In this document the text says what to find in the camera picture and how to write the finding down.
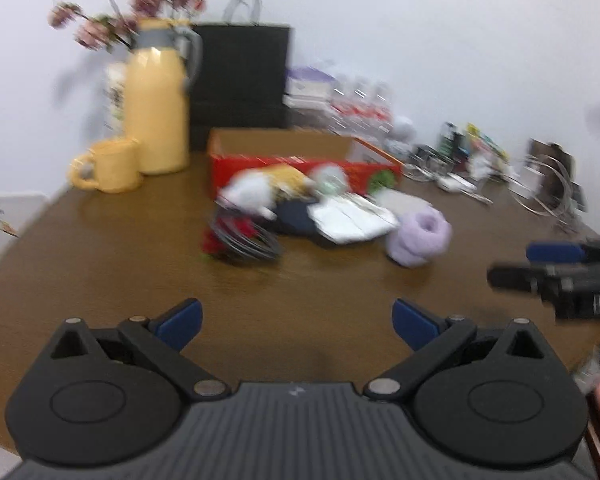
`red object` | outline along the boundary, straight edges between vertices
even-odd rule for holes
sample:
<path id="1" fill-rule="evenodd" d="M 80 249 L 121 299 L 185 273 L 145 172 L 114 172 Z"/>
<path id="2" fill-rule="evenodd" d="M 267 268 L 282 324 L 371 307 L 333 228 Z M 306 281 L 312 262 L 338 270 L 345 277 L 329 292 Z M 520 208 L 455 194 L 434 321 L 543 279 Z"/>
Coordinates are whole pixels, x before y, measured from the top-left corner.
<path id="1" fill-rule="evenodd" d="M 209 137 L 211 195 L 241 170 L 286 163 L 308 174 L 315 166 L 335 163 L 349 177 L 354 193 L 368 193 L 369 183 L 388 170 L 398 182 L 402 163 L 368 142 L 316 131 L 213 129 Z"/>
<path id="2" fill-rule="evenodd" d="M 233 218 L 233 222 L 235 228 L 238 229 L 240 234 L 245 235 L 247 238 L 253 238 L 256 235 L 256 229 L 253 226 L 253 221 L 250 218 Z M 218 218 L 218 227 L 227 228 L 226 223 L 222 218 Z M 220 254 L 224 252 L 224 249 L 224 244 L 218 239 L 211 228 L 206 228 L 202 240 L 202 252 L 206 254 Z"/>

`yellow thermos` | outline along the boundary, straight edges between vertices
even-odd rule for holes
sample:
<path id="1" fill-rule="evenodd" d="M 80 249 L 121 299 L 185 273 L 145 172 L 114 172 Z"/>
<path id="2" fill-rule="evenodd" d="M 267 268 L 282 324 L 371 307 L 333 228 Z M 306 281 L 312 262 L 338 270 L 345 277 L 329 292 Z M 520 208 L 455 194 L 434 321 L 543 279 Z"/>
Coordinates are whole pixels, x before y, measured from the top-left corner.
<path id="1" fill-rule="evenodd" d="M 189 86 L 202 62 L 202 38 L 174 22 L 144 18 L 130 54 L 124 91 L 124 131 L 139 141 L 141 173 L 182 170 L 189 163 Z M 191 40 L 187 72 L 175 46 Z"/>

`wooden table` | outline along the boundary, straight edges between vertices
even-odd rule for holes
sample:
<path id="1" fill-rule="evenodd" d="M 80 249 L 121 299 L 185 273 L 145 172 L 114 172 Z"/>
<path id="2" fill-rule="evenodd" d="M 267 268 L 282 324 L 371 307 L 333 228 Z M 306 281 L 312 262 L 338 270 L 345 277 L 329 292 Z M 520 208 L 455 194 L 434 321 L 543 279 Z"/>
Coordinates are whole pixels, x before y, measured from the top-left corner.
<path id="1" fill-rule="evenodd" d="M 184 355 L 235 386 L 240 380 L 367 380 L 410 353 L 390 311 L 405 297 L 439 314 L 483 326 L 513 317 L 536 323 L 568 367 L 600 343 L 600 324 L 556 325 L 537 298 L 493 292 L 495 260 L 523 260 L 551 224 L 523 210 L 506 189 L 486 208 L 432 184 L 403 190 L 429 200 L 454 228 L 447 254 L 419 269 L 387 260 L 382 242 L 323 249 L 282 239 L 278 264 L 234 267 L 200 252 L 213 211 L 207 166 L 148 178 L 127 194 L 71 190 L 0 261 L 0 444 L 12 447 L 5 403 L 58 324 L 79 316 L 91 327 L 133 314 L 154 317 L 187 296 L 205 308 L 202 332 Z"/>

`open box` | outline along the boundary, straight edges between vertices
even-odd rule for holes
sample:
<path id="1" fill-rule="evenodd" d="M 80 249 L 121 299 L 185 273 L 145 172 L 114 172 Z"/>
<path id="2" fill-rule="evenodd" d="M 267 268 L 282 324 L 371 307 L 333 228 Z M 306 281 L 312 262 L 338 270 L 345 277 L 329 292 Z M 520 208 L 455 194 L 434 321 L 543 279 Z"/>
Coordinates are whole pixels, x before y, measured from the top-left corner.
<path id="1" fill-rule="evenodd" d="M 334 162 L 347 173 L 351 190 L 362 195 L 379 187 L 394 187 L 402 167 L 399 160 L 364 140 L 313 130 L 215 128 L 207 152 L 213 197 L 234 173 L 282 162 L 304 174 Z"/>

